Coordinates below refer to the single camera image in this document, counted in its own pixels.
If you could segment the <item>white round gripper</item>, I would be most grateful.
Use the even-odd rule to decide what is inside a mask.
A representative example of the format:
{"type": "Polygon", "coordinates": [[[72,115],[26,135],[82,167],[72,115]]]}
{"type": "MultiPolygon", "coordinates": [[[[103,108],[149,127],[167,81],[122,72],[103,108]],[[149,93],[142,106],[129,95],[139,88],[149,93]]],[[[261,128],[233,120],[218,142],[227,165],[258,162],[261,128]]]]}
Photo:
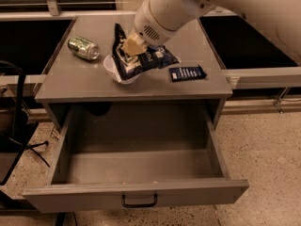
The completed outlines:
{"type": "Polygon", "coordinates": [[[129,56],[143,54],[148,43],[158,46],[172,38],[183,26],[184,19],[182,0],[146,0],[135,15],[135,31],[121,49],[129,56]]]}

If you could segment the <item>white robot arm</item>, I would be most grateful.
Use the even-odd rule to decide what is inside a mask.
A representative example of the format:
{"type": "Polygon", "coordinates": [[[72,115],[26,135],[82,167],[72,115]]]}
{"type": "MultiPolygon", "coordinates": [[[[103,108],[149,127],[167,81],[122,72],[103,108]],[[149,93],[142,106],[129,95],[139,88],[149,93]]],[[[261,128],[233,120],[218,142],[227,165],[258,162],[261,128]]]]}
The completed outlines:
{"type": "Polygon", "coordinates": [[[300,62],[301,0],[145,0],[122,50],[135,56],[150,44],[162,45],[183,25],[217,7],[240,16],[294,62],[300,62]]]}

